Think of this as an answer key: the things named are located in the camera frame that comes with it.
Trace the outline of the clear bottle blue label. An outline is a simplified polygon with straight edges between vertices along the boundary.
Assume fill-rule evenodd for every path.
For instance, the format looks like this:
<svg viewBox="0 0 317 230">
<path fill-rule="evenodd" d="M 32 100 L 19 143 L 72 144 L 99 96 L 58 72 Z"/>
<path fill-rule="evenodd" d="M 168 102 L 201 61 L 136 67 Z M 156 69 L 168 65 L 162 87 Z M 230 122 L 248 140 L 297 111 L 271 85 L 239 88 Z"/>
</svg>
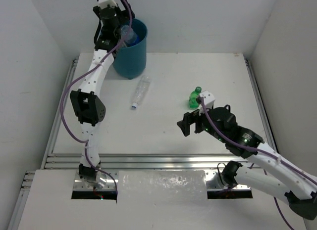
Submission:
<svg viewBox="0 0 317 230">
<path fill-rule="evenodd" d="M 128 25 L 121 27 L 121 36 L 124 38 L 126 47 L 134 46 L 139 42 L 139 36 Z"/>
</svg>

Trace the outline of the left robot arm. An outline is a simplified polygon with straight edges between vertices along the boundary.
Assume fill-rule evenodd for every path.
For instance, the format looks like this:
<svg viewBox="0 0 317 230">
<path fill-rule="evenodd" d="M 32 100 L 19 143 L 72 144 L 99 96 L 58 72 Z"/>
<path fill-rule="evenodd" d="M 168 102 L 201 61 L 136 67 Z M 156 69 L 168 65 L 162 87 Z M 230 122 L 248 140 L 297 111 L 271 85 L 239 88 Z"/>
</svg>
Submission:
<svg viewBox="0 0 317 230">
<path fill-rule="evenodd" d="M 70 93 L 75 116 L 81 125 L 81 143 L 85 146 L 78 167 L 79 177 L 91 184 L 98 181 L 99 129 L 106 116 L 100 91 L 116 52 L 125 40 L 120 29 L 124 25 L 130 28 L 135 17 L 127 0 L 120 1 L 124 9 L 120 9 L 114 0 L 97 0 L 98 4 L 94 6 L 93 12 L 99 23 L 94 35 L 93 59 L 87 75 L 81 78 L 79 88 Z"/>
</svg>

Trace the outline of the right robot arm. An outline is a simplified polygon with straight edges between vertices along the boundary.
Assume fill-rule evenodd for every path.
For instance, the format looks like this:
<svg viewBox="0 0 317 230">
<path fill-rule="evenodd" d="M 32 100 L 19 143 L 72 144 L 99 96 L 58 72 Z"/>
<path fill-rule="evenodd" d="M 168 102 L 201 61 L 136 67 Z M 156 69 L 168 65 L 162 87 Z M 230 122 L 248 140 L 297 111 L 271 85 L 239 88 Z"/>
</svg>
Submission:
<svg viewBox="0 0 317 230">
<path fill-rule="evenodd" d="M 317 217 L 317 179 L 305 173 L 287 159 L 279 155 L 263 138 L 250 129 L 239 126 L 231 113 L 230 105 L 207 109 L 197 109 L 183 115 L 177 122 L 184 136 L 190 134 L 190 126 L 195 125 L 195 133 L 207 132 L 225 144 L 235 156 L 241 157 L 268 171 L 269 177 L 248 171 L 236 161 L 230 161 L 222 171 L 225 184 L 250 185 L 288 204 L 290 209 L 307 220 Z"/>
</svg>

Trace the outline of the teal plastic bin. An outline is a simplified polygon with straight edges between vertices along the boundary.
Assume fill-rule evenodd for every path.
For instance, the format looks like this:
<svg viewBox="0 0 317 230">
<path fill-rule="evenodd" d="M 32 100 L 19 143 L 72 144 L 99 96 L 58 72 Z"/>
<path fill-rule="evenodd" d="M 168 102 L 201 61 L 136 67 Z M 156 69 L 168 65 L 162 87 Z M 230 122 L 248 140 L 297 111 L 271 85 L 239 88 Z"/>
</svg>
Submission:
<svg viewBox="0 0 317 230">
<path fill-rule="evenodd" d="M 139 37 L 139 42 L 120 48 L 113 63 L 115 71 L 130 80 L 142 74 L 147 62 L 147 26 L 139 19 L 133 19 L 132 29 Z"/>
</svg>

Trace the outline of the green plastic bottle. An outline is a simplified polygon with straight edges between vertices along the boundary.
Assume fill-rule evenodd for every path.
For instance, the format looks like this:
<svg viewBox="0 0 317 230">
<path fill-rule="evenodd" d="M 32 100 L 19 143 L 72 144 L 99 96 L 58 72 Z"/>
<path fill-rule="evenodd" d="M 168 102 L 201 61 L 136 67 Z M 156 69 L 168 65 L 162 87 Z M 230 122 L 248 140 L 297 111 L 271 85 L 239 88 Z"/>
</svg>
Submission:
<svg viewBox="0 0 317 230">
<path fill-rule="evenodd" d="M 199 97 L 199 94 L 202 92 L 202 88 L 201 87 L 196 87 L 189 96 L 189 108 L 191 109 L 197 109 L 200 104 L 196 101 L 197 97 Z"/>
</svg>

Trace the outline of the clear bottle blue cap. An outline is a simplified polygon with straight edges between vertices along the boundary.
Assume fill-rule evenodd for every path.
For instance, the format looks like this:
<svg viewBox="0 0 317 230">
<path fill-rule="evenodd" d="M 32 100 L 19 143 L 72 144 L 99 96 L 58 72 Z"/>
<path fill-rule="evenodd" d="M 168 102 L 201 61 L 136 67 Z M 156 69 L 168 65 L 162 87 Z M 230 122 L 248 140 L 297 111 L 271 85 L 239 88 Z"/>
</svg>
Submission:
<svg viewBox="0 0 317 230">
<path fill-rule="evenodd" d="M 145 95 L 147 94 L 149 90 L 149 86 L 151 84 L 151 78 L 149 76 L 143 75 L 136 87 L 131 108 L 133 110 L 136 110 L 142 103 L 142 101 L 145 98 Z"/>
</svg>

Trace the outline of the aluminium front rail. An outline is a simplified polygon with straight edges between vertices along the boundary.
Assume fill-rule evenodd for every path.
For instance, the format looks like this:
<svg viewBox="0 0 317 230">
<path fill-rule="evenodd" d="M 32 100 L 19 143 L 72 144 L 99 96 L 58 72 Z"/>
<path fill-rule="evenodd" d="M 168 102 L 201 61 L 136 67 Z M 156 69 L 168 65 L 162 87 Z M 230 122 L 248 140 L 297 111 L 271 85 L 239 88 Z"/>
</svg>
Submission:
<svg viewBox="0 0 317 230">
<path fill-rule="evenodd" d="M 101 154 L 103 169 L 212 169 L 218 163 L 252 163 L 232 154 Z M 49 154 L 42 162 L 42 169 L 77 169 L 79 154 Z"/>
</svg>

